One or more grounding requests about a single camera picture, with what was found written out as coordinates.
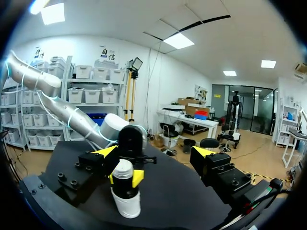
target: ceiling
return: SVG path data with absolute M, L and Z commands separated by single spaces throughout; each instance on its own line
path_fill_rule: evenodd
M 103 35 L 152 47 L 211 79 L 274 82 L 302 61 L 291 31 L 266 0 L 51 0 L 64 2 L 63 23 L 48 26 L 40 14 L 24 16 L 14 44 L 57 35 Z M 183 31 L 194 46 L 175 50 L 162 42 L 199 21 L 230 15 Z M 261 60 L 275 60 L 262 69 Z M 226 77 L 224 70 L 234 70 Z

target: white bottle cap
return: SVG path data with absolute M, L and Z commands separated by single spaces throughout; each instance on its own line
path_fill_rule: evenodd
M 129 179 L 133 176 L 133 165 L 128 160 L 120 159 L 112 174 L 121 180 Z

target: silver robotic arm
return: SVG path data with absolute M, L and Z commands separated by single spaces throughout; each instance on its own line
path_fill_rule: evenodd
M 100 148 L 110 142 L 115 142 L 119 131 L 129 123 L 115 114 L 108 114 L 101 126 L 98 126 L 87 114 L 76 106 L 58 97 L 62 81 L 51 74 L 39 71 L 21 61 L 13 51 L 10 51 L 6 60 L 7 68 L 1 76 L 1 90 L 12 71 L 12 79 L 31 90 L 41 90 L 43 107 L 51 111 L 60 121 L 64 122 L 76 132 Z

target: black table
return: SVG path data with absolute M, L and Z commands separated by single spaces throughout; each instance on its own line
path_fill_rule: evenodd
M 46 172 L 57 180 L 59 169 L 71 167 L 86 150 L 92 150 L 86 141 L 59 142 Z M 102 221 L 143 228 L 204 230 L 225 219 L 230 206 L 225 205 L 211 187 L 205 187 L 194 170 L 149 144 L 145 154 L 156 156 L 158 163 L 144 166 L 145 176 L 139 186 L 141 214 L 137 218 L 127 219 L 119 214 L 109 182 L 97 187 L 78 208 Z

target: trash bin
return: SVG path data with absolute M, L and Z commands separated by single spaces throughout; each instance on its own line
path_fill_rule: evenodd
M 191 153 L 191 148 L 196 144 L 196 141 L 191 140 L 191 139 L 185 139 L 183 140 L 183 152 L 185 154 L 190 154 Z

